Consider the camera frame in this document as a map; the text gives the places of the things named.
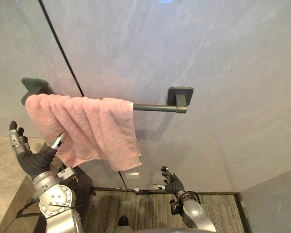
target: black baseboard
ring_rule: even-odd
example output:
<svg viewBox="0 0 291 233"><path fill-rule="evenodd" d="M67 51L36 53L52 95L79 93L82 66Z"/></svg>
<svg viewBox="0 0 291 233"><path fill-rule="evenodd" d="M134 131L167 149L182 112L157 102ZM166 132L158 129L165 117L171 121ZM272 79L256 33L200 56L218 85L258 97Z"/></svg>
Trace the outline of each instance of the black baseboard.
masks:
<svg viewBox="0 0 291 233"><path fill-rule="evenodd" d="M245 213L245 211L243 209L243 205L241 203L240 194L239 193L235 193L234 194L234 198L235 198L235 202L237 204L239 216L241 217L241 220L242 220L242 226L243 226L244 233L251 233L251 229L250 229L250 226L249 226L247 215L246 215L246 213Z"/></svg>

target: shoe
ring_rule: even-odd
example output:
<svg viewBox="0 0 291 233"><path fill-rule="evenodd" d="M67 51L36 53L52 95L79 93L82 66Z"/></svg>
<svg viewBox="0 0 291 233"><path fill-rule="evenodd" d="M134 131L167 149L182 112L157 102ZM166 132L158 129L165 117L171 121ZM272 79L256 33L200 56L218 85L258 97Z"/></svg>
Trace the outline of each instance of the shoe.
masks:
<svg viewBox="0 0 291 233"><path fill-rule="evenodd" d="M128 226L128 218L126 216L121 216L119 221L118 221L118 226Z"/></svg>

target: floor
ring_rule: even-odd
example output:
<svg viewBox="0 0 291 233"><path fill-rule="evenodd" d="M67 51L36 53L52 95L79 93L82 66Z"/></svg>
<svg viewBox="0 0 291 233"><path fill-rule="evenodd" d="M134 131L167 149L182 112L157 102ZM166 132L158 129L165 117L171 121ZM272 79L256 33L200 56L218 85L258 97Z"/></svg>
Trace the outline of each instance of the floor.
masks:
<svg viewBox="0 0 291 233"><path fill-rule="evenodd" d="M36 152L40 150L44 140L30 138L29 143ZM9 137L0 136L0 223L24 177L25 173L12 152Z"/></svg>
<svg viewBox="0 0 291 233"><path fill-rule="evenodd" d="M126 215L136 231L151 228L186 228L182 217L170 213L173 195L136 195L128 192L96 191L83 223L86 233L111 233ZM244 233L233 195L199 195L206 215L220 233Z"/></svg>

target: gray carpet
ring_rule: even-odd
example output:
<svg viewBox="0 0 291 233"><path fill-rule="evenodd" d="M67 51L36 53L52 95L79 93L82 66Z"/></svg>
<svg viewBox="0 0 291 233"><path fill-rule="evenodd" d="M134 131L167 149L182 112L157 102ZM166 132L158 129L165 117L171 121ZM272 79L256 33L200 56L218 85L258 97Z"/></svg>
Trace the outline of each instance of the gray carpet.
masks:
<svg viewBox="0 0 291 233"><path fill-rule="evenodd" d="M220 233L244 233L233 195L199 195L207 216ZM172 216L169 201L173 195L136 195L128 192L97 191L89 204L83 229L86 233L111 233L121 216L141 229L186 228L179 215Z"/></svg>

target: towel bar bracket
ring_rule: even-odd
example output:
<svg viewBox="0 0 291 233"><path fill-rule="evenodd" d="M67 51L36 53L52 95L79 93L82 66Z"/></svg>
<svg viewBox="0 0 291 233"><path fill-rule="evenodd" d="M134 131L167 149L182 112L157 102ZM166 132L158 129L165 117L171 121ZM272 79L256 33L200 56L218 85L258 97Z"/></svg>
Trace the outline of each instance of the towel bar bracket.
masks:
<svg viewBox="0 0 291 233"><path fill-rule="evenodd" d="M31 95L38 94L54 94L52 88L49 86L48 82L43 79L30 79L23 78L21 82L24 84L28 92L21 99L21 103L25 105L26 99Z"/></svg>

